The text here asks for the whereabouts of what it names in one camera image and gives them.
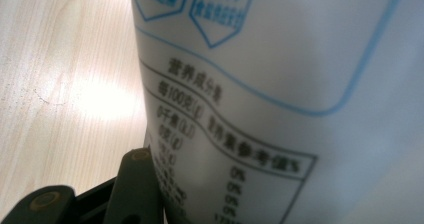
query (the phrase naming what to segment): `wooden table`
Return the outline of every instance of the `wooden table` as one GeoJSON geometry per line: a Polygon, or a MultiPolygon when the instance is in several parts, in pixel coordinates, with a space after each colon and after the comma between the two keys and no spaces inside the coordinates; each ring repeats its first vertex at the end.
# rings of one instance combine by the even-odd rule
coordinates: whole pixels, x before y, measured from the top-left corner
{"type": "Polygon", "coordinates": [[[0,220],[115,176],[146,118],[130,0],[0,0],[0,220]]]}

